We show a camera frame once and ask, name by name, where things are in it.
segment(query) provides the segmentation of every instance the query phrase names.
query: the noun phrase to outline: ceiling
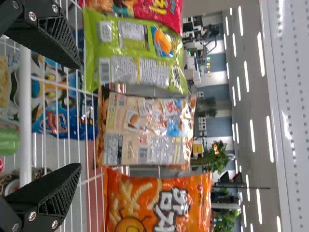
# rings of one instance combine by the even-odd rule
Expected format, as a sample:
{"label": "ceiling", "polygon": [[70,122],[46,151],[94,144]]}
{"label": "ceiling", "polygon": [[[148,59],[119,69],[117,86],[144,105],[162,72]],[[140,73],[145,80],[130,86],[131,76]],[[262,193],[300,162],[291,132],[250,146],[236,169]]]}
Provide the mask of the ceiling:
{"label": "ceiling", "polygon": [[[232,122],[235,131],[235,153],[242,177],[246,180],[248,175],[250,201],[247,190],[241,190],[243,205],[246,210],[246,223],[242,214],[242,227],[244,232],[277,231],[277,216],[280,217],[280,202],[276,163],[270,161],[267,116],[270,116],[269,90],[267,85],[267,73],[262,76],[258,49],[257,35],[262,33],[260,7],[258,3],[250,3],[241,6],[243,36],[239,26],[239,8],[223,11],[223,21],[226,37],[226,59],[229,66],[229,91],[233,103],[233,87],[235,103],[232,104]],[[233,47],[233,34],[235,35],[236,57]],[[247,62],[249,92],[245,78],[244,61]],[[253,151],[250,120],[252,120],[255,152]],[[259,188],[261,201],[262,224],[258,216],[257,191]]]}

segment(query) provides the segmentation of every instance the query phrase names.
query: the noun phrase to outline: snack package illustration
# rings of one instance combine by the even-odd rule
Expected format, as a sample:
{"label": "snack package illustration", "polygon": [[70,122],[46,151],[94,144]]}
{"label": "snack package illustration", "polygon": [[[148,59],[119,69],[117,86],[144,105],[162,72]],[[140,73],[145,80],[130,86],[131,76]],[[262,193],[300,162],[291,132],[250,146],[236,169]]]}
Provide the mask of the snack package illustration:
{"label": "snack package illustration", "polygon": [[182,33],[183,0],[79,0],[98,12],[115,12],[139,19],[163,23]]}
{"label": "snack package illustration", "polygon": [[[8,54],[0,60],[2,64],[5,63],[7,70],[4,74],[0,73],[0,82],[5,86],[0,98],[0,118],[18,127],[19,119],[22,117],[19,112],[19,79],[25,78],[19,72],[19,54]],[[92,100],[89,94],[74,90],[81,89],[82,86],[80,71],[69,70],[32,52],[31,75],[32,132],[43,133],[45,118],[46,133],[54,137],[59,135],[60,139],[78,139],[79,127],[79,139],[84,140],[87,127],[88,139],[93,140],[98,131],[98,101]]]}
{"label": "snack package illustration", "polygon": [[109,168],[104,178],[105,231],[208,231],[211,173],[156,179],[129,177]]}
{"label": "snack package illustration", "polygon": [[102,15],[89,8],[83,13],[86,91],[127,83],[188,93],[179,34],[156,22]]}
{"label": "snack package illustration", "polygon": [[98,94],[97,166],[189,167],[196,96],[146,99],[105,87]]}

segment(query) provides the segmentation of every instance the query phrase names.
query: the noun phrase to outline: orange snack bag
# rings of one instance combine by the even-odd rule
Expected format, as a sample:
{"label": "orange snack bag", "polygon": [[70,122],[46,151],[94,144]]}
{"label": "orange snack bag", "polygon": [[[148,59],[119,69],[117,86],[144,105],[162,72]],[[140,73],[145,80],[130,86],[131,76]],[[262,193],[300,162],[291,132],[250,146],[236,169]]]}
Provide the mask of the orange snack bag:
{"label": "orange snack bag", "polygon": [[211,173],[174,179],[105,170],[106,232],[207,232]]}

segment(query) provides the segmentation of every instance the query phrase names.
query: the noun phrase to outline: chip bag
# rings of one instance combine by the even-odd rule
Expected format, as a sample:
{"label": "chip bag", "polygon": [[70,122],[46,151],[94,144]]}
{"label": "chip bag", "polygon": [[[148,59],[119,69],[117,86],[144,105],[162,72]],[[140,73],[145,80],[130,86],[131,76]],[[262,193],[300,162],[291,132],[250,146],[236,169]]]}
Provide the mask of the chip bag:
{"label": "chip bag", "polygon": [[183,0],[85,0],[85,6],[98,12],[115,12],[156,21],[181,34]]}
{"label": "chip bag", "polygon": [[128,83],[188,93],[179,34],[156,22],[103,15],[90,8],[83,12],[85,90]]}
{"label": "chip bag", "polygon": [[211,217],[211,178],[211,173],[140,178],[106,169],[105,231],[206,232]]}
{"label": "chip bag", "polygon": [[196,96],[143,98],[99,91],[97,165],[189,168]]}

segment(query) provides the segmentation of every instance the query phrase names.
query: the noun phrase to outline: screw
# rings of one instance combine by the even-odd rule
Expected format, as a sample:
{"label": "screw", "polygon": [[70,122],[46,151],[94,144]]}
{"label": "screw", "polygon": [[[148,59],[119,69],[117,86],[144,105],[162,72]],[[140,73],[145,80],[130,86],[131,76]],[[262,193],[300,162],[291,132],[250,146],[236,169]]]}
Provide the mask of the screw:
{"label": "screw", "polygon": [[19,224],[16,223],[16,224],[13,226],[13,228],[12,228],[12,232],[16,232],[16,231],[18,231],[18,229],[19,229]]}
{"label": "screw", "polygon": [[57,221],[57,220],[53,221],[53,223],[52,223],[52,229],[53,229],[53,230],[56,229],[57,226],[58,226],[58,221]]}
{"label": "screw", "polygon": [[52,5],[52,9],[55,13],[58,12],[58,7],[55,4]]}
{"label": "screw", "polygon": [[32,211],[30,214],[29,214],[29,217],[28,217],[28,220],[29,221],[33,221],[37,216],[37,213],[35,211]]}
{"label": "screw", "polygon": [[37,21],[37,17],[35,15],[35,13],[33,13],[32,11],[29,11],[29,18],[33,22]]}
{"label": "screw", "polygon": [[15,9],[18,9],[18,8],[19,8],[19,5],[18,5],[17,1],[13,1],[13,7],[14,7]]}

